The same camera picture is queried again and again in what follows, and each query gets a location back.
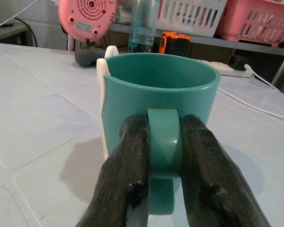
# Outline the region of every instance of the pink fan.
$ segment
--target pink fan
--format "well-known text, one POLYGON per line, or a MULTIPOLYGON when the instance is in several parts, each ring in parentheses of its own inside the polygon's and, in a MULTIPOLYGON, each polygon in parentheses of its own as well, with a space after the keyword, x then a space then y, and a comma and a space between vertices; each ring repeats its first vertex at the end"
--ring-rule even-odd
POLYGON ((116 0, 60 0, 59 18, 73 38, 100 39, 115 18, 116 0))

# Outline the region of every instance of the black and orange tool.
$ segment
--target black and orange tool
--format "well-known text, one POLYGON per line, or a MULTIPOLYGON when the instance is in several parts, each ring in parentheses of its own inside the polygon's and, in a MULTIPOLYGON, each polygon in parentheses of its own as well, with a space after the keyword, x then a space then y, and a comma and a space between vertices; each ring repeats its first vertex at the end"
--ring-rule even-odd
POLYGON ((159 53, 187 57, 190 36, 178 32, 163 32, 159 53))

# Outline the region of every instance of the mug handle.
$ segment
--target mug handle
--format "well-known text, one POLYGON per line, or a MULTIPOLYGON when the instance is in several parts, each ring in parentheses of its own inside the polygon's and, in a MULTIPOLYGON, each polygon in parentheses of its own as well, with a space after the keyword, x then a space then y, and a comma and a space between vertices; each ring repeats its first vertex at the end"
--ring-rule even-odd
POLYGON ((182 139, 179 116, 173 109, 148 109, 150 126, 149 213, 172 214, 175 187, 182 170, 182 139))

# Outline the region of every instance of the metal shelf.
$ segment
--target metal shelf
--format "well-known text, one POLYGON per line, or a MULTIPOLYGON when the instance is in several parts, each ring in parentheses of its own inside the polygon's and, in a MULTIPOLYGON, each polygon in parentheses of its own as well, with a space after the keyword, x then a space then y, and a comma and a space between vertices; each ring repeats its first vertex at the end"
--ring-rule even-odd
MULTIPOLYGON (((123 25, 123 24, 116 24, 112 23, 109 30, 114 32, 122 32, 122 33, 129 33, 129 25, 123 25)), ((162 37, 162 31, 156 31, 155 34, 156 37, 162 37)), ((191 37, 192 43, 195 44, 206 44, 206 45, 212 45, 212 46, 220 46, 220 47, 227 47, 237 50, 245 50, 245 51, 254 51, 254 52, 260 52, 260 53, 270 53, 270 54, 276 54, 276 55, 282 55, 284 56, 284 48, 279 47, 271 47, 271 46, 264 46, 259 44, 248 44, 248 43, 240 43, 240 42, 233 42, 218 38, 208 38, 208 37, 201 37, 201 36, 195 36, 195 35, 189 35, 191 37)))
POLYGON ((20 23, 14 23, 13 26, 0 27, 0 40, 27 30, 28 28, 20 23))

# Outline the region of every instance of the water bottle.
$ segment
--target water bottle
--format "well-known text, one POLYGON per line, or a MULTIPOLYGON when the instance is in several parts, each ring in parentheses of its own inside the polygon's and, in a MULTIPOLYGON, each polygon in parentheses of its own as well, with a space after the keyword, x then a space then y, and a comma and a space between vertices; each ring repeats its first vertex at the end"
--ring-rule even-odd
POLYGON ((151 52, 160 0, 134 0, 128 52, 151 52))

